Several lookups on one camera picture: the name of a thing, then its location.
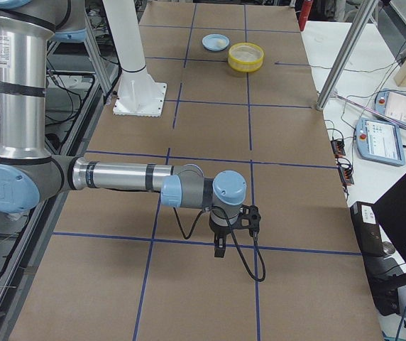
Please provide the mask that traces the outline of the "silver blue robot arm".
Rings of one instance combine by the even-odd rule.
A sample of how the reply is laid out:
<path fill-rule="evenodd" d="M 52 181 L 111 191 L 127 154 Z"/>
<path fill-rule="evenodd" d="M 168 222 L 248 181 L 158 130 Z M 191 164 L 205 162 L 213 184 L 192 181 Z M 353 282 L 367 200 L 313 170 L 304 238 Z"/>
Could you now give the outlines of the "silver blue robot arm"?
<path fill-rule="evenodd" d="M 163 205 L 209 213 L 214 254 L 257 214 L 244 205 L 244 177 L 206 178 L 194 165 L 101 163 L 54 156 L 45 148 L 47 44 L 87 35 L 83 1 L 0 1 L 0 211 L 20 213 L 84 188 L 159 193 Z"/>

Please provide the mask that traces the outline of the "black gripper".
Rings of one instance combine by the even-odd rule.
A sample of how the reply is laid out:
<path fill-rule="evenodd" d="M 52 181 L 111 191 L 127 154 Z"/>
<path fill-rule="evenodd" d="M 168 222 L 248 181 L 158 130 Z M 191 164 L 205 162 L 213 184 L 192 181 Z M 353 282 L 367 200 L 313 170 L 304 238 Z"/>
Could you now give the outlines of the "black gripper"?
<path fill-rule="evenodd" d="M 211 230 L 214 233 L 214 256 L 224 257 L 226 251 L 226 236 L 229 234 L 229 227 L 211 224 Z"/>

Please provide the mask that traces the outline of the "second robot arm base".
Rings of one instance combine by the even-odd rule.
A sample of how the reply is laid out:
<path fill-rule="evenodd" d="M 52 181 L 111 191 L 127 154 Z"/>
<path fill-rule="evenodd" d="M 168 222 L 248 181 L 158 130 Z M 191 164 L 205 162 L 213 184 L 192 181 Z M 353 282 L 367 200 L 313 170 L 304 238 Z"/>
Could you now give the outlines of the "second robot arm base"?
<path fill-rule="evenodd" d="M 55 10 L 54 41 L 82 43 L 87 37 L 86 12 L 83 0 L 51 1 Z"/>

